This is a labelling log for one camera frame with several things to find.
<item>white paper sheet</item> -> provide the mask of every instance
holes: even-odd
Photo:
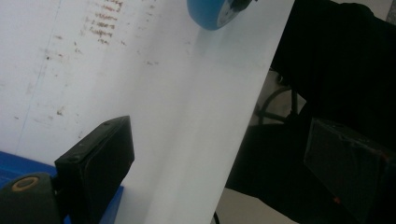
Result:
[[[53,164],[130,115],[117,223],[209,223],[292,3],[208,32],[184,0],[2,1],[0,150]]]

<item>blue roller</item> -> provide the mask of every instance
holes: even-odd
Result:
[[[238,14],[239,10],[232,8],[234,1],[236,0],[187,0],[187,6],[195,22],[206,30],[217,30]]]

